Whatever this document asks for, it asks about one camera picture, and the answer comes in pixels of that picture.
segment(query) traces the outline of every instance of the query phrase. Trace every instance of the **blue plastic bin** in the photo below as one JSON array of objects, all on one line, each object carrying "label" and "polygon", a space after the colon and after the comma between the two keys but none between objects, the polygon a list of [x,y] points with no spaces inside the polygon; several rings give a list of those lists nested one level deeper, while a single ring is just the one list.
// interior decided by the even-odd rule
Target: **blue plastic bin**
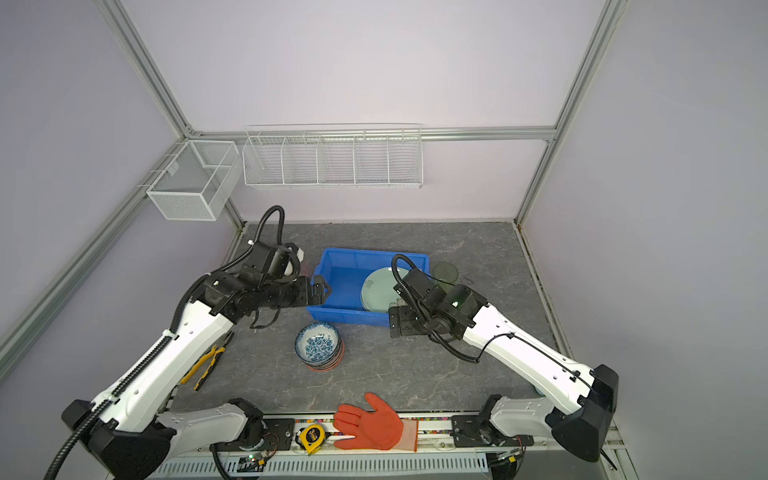
[{"label": "blue plastic bin", "polygon": [[[398,252],[376,250],[351,250],[347,248],[326,248],[315,275],[322,275],[333,290],[323,305],[308,306],[306,309],[315,320],[337,323],[358,323],[389,327],[387,313],[369,312],[362,306],[360,292],[368,275],[392,265],[392,257]],[[416,266],[429,272],[429,256],[423,253],[405,253]],[[402,260],[397,263],[410,268]]]}]

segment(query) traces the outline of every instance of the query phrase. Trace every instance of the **tape measure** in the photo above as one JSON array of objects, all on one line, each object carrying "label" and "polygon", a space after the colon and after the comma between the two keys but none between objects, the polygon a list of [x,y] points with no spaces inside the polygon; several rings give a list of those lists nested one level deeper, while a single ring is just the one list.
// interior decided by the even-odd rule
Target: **tape measure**
[{"label": "tape measure", "polygon": [[326,431],[319,423],[313,423],[302,429],[298,436],[299,440],[296,443],[301,445],[310,455],[317,452],[323,442],[326,441]]}]

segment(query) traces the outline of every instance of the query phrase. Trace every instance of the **orange glove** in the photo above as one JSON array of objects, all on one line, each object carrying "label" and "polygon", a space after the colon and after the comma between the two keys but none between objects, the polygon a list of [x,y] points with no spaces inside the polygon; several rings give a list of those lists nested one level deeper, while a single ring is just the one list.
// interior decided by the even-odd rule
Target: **orange glove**
[{"label": "orange glove", "polygon": [[366,400],[375,410],[373,413],[347,404],[339,405],[333,414],[333,426],[354,439],[337,440],[340,449],[410,450],[416,451],[418,420],[402,420],[392,407],[378,396],[366,393]]}]

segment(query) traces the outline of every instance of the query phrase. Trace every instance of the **wire shelf rack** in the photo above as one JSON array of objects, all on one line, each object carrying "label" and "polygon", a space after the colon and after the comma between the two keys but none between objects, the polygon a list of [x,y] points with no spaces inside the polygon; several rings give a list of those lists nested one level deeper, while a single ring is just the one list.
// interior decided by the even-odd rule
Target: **wire shelf rack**
[{"label": "wire shelf rack", "polygon": [[216,220],[243,175],[233,141],[188,140],[147,189],[168,220]]},{"label": "wire shelf rack", "polygon": [[243,146],[246,185],[254,188],[421,187],[424,183],[418,125],[306,127],[246,127],[248,138]]}]

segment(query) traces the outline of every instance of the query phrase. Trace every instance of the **white wall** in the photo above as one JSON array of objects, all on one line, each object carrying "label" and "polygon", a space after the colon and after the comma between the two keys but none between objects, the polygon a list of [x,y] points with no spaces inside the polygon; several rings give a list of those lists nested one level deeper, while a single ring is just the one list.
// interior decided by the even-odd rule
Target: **white wall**
[{"label": "white wall", "polygon": [[[0,334],[174,140],[90,0],[0,4]],[[226,220],[169,222],[146,205],[0,386],[0,476],[43,476],[69,435],[62,410],[159,337],[232,233]],[[59,476],[104,477],[81,446]]]},{"label": "white wall", "polygon": [[541,140],[424,142],[422,188],[254,190],[233,199],[245,220],[270,205],[290,222],[514,218],[545,143]]},{"label": "white wall", "polygon": [[[165,220],[147,202],[14,372],[0,386],[3,478],[42,478],[69,432],[61,412],[125,373],[170,325],[184,291],[221,265],[233,230]],[[78,445],[59,480],[103,479]]]},{"label": "white wall", "polygon": [[[553,125],[604,0],[125,0],[192,125]],[[421,190],[240,185],[246,220],[510,218],[544,143],[424,146]]]},{"label": "white wall", "polygon": [[125,0],[192,125],[553,125],[604,0]]},{"label": "white wall", "polygon": [[0,335],[174,140],[90,0],[0,3]]},{"label": "white wall", "polygon": [[768,4],[633,0],[525,232],[641,478],[764,478]]}]

